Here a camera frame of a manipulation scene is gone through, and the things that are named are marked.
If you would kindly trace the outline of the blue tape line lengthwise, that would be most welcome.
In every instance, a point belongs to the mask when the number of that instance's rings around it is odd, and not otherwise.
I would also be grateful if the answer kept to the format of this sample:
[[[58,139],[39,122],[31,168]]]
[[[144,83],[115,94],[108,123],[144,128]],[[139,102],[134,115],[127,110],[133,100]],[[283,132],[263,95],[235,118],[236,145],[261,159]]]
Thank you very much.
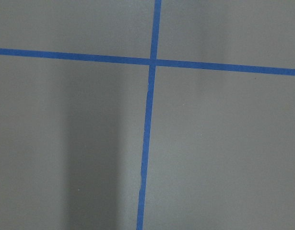
[[[153,93],[154,93],[154,83],[155,83],[155,76],[156,76],[161,5],[162,5],[162,2],[160,0],[156,0],[154,2],[153,27],[152,27],[152,38],[151,38],[151,50],[150,50],[150,65],[149,65],[149,72],[148,72],[148,87],[147,87],[147,96],[146,96],[144,133],[143,133],[143,143],[142,143],[141,185],[140,185],[139,196],[138,196],[138,209],[137,209],[137,221],[136,221],[137,230],[143,229],[143,220],[144,220],[149,145],[150,145],[150,133],[151,133],[152,111],[153,111]]]

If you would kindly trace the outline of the blue tape line crosswise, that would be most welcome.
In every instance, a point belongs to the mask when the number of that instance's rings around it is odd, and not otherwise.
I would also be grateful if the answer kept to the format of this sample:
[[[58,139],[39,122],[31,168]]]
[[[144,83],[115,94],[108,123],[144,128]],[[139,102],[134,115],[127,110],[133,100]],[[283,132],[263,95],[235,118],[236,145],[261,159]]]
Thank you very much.
[[[295,76],[295,69],[0,48],[0,55]]]

